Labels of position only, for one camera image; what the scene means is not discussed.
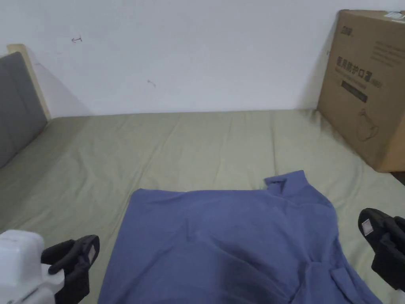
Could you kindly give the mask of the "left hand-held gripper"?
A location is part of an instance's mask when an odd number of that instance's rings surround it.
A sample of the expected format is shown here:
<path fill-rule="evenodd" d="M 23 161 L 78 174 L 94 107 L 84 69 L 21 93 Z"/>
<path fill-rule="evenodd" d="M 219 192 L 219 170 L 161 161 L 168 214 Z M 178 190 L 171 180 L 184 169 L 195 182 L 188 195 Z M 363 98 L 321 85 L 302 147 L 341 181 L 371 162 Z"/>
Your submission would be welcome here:
<path fill-rule="evenodd" d="M 0 235 L 0 302 L 80 303 L 90 292 L 89 268 L 99 251 L 97 235 L 70 239 L 45 249 L 44 239 L 37 233 L 3 232 Z"/>

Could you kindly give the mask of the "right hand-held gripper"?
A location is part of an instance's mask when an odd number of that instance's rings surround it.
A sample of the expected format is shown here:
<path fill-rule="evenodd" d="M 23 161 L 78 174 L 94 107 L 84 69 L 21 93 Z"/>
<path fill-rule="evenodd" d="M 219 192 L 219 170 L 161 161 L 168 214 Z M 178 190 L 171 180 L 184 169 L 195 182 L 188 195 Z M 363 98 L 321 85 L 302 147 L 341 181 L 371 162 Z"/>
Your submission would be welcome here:
<path fill-rule="evenodd" d="M 405 219 L 365 208 L 358 218 L 358 229 L 375 256 L 371 268 L 390 287 L 405 289 L 405 256 L 395 244 L 395 236 L 405 236 Z"/>

